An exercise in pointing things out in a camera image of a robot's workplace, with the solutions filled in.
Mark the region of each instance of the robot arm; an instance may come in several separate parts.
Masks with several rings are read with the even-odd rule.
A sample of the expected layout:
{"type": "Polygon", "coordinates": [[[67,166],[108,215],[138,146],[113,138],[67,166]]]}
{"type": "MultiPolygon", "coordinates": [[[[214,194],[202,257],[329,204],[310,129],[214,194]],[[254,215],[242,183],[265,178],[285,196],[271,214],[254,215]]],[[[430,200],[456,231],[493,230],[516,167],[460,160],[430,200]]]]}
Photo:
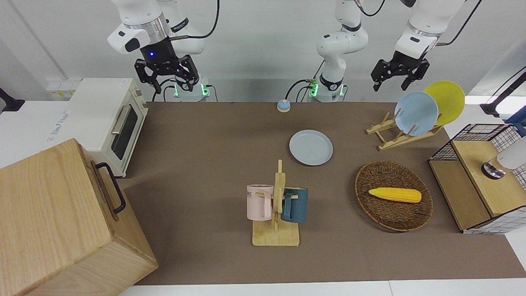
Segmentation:
{"type": "Polygon", "coordinates": [[[157,82],[157,76],[175,75],[182,80],[183,89],[191,91],[199,78],[197,69],[190,55],[177,57],[169,40],[171,28],[158,2],[156,0],[112,0],[112,2],[119,10],[122,23],[108,37],[108,43],[122,54],[140,49],[144,60],[137,59],[135,62],[135,70],[140,81],[151,84],[159,94],[161,87],[157,82]],[[146,68],[152,71],[151,75],[146,73],[146,68]]]}
{"type": "Polygon", "coordinates": [[[407,76],[402,83],[405,91],[409,84],[421,80],[429,62],[424,56],[435,47],[446,31],[449,20],[460,10],[466,0],[418,0],[411,1],[412,13],[402,36],[395,45],[393,58],[386,62],[379,60],[371,73],[378,91],[383,81],[393,76],[407,76]]]}
{"type": "MultiPolygon", "coordinates": [[[[201,33],[190,24],[188,17],[182,14],[176,0],[157,0],[157,3],[163,10],[166,23],[170,27],[169,37],[178,35],[201,35],[201,33]]],[[[205,49],[204,39],[188,38],[174,40],[171,44],[174,47],[175,53],[178,55],[197,55],[201,54],[205,49]]]]}
{"type": "Polygon", "coordinates": [[[317,77],[318,91],[315,97],[320,101],[333,101],[340,92],[343,75],[347,68],[343,55],[355,53],[367,46],[368,35],[361,27],[360,9],[353,0],[336,1],[336,19],[342,29],[318,40],[317,51],[325,63],[317,77]]]}

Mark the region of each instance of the blue object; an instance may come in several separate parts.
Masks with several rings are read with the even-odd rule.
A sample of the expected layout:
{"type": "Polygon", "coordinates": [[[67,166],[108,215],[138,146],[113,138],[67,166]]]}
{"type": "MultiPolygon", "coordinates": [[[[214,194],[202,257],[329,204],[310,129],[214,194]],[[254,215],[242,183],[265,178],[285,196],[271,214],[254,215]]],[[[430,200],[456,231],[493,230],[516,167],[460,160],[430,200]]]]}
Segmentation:
{"type": "Polygon", "coordinates": [[[307,204],[309,190],[307,188],[285,187],[285,199],[283,200],[283,212],[281,219],[292,223],[303,223],[307,220],[307,204]]]}
{"type": "Polygon", "coordinates": [[[288,112],[290,110],[290,102],[289,102],[289,100],[280,100],[278,102],[278,110],[280,112],[288,112]]]}
{"type": "Polygon", "coordinates": [[[425,92],[412,92],[400,99],[394,108],[397,127],[406,134],[416,124],[411,136],[419,136],[429,132],[438,118],[438,106],[433,97],[425,92]]]}
{"type": "Polygon", "coordinates": [[[524,128],[526,126],[526,106],[508,118],[505,123],[513,124],[521,137],[526,136],[526,129],[524,128]]]}

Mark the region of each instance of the sticker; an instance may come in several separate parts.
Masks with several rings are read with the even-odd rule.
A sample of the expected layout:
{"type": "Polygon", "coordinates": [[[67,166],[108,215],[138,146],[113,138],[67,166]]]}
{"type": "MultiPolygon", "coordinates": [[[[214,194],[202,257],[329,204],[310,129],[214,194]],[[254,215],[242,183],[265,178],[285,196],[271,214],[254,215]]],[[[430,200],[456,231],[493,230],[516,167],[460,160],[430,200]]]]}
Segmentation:
{"type": "Polygon", "coordinates": [[[55,127],[53,128],[53,130],[51,131],[51,133],[47,137],[46,143],[53,143],[53,141],[55,140],[55,137],[58,135],[58,133],[62,129],[62,126],[64,125],[64,123],[66,122],[67,118],[69,117],[69,113],[70,112],[71,111],[67,110],[67,111],[64,111],[64,113],[62,113],[62,116],[57,121],[57,123],[55,124],[55,127]]]}

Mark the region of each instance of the plate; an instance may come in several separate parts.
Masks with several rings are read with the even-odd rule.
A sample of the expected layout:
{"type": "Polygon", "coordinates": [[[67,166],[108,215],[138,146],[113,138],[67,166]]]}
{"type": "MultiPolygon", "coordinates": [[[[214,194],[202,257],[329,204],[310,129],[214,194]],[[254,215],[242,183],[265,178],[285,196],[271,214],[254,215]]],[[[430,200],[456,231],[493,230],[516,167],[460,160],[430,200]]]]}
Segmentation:
{"type": "Polygon", "coordinates": [[[413,125],[417,127],[411,132],[419,136],[429,132],[438,118],[438,106],[433,97],[425,92],[412,92],[405,95],[394,108],[395,114],[402,108],[394,120],[397,127],[408,134],[413,125]]]}
{"type": "Polygon", "coordinates": [[[289,142],[290,153],[306,165],[321,165],[332,156],[332,143],[323,133],[315,130],[299,131],[289,142]]]}
{"type": "Polygon", "coordinates": [[[437,103],[438,112],[441,114],[436,125],[445,125],[453,122],[464,110],[464,91],[460,86],[451,81],[437,81],[424,90],[433,97],[437,103]]]}

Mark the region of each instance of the brown table mat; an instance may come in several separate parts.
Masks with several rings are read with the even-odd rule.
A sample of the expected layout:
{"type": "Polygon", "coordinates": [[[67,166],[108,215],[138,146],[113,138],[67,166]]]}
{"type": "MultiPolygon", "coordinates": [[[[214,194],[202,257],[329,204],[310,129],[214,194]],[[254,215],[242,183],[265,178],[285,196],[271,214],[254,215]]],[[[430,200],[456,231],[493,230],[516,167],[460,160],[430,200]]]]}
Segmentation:
{"type": "MultiPolygon", "coordinates": [[[[517,278],[526,273],[504,236],[459,232],[427,159],[438,135],[379,152],[364,130],[393,103],[150,103],[128,175],[119,180],[159,262],[138,284],[281,283],[517,278]],[[288,150],[303,129],[325,133],[334,153],[317,167],[288,150]],[[255,247],[246,185],[273,184],[283,159],[288,186],[309,189],[299,247],[255,247]],[[390,233],[354,196],[359,169],[374,160],[407,166],[431,191],[433,216],[390,233]]],[[[385,138],[395,132],[383,132],[385,138]]]]}

